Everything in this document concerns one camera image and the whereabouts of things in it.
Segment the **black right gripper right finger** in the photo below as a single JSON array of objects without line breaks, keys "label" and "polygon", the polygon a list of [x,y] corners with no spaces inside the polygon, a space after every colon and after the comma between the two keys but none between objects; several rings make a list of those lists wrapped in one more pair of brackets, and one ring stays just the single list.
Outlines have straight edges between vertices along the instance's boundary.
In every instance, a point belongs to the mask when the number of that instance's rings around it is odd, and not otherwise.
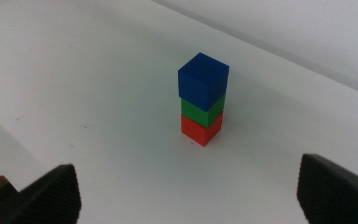
[{"label": "black right gripper right finger", "polygon": [[358,175],[320,155],[302,156],[296,196],[309,223],[358,223]]}]

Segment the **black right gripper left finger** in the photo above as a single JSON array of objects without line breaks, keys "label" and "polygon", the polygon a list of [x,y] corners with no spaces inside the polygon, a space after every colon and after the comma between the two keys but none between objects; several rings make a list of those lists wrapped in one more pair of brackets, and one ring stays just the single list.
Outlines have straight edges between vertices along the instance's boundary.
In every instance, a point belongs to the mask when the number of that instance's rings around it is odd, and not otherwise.
[{"label": "black right gripper left finger", "polygon": [[0,202],[3,223],[77,223],[81,196],[75,167],[59,165]]}]

